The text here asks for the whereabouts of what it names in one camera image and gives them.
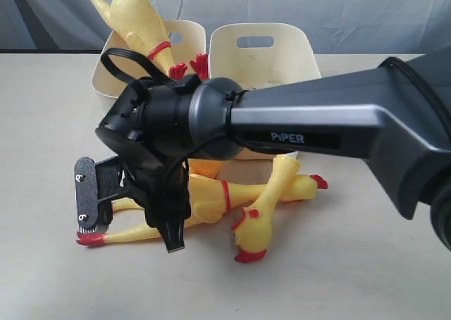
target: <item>screw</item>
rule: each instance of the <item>screw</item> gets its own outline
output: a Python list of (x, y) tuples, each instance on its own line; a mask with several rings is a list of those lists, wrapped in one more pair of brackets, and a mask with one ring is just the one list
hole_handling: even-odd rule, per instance
[(76, 180), (78, 183), (81, 183), (84, 179), (85, 179), (85, 176), (84, 176), (83, 174), (77, 174), (77, 175), (75, 176), (75, 180)]

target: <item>table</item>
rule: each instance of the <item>table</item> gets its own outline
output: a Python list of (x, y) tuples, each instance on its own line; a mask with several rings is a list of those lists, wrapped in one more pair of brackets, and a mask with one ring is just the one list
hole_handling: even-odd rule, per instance
[[(373, 68), (382, 55), (319, 55), (323, 76)], [(409, 59), (413, 56), (400, 56)], [(94, 128), (97, 55), (0, 55), (3, 159), (0, 319), (408, 319), (451, 316), (451, 254), (429, 208), (404, 220), (356, 159), (305, 154), (302, 171), (330, 189), (281, 207), (263, 261), (233, 260), (230, 226), (189, 229), (186, 248), (162, 242), (87, 249), (75, 243), (73, 165), (111, 156)], [(261, 182), (270, 163), (231, 163), (223, 176)], [(143, 221), (115, 217), (112, 230)]]

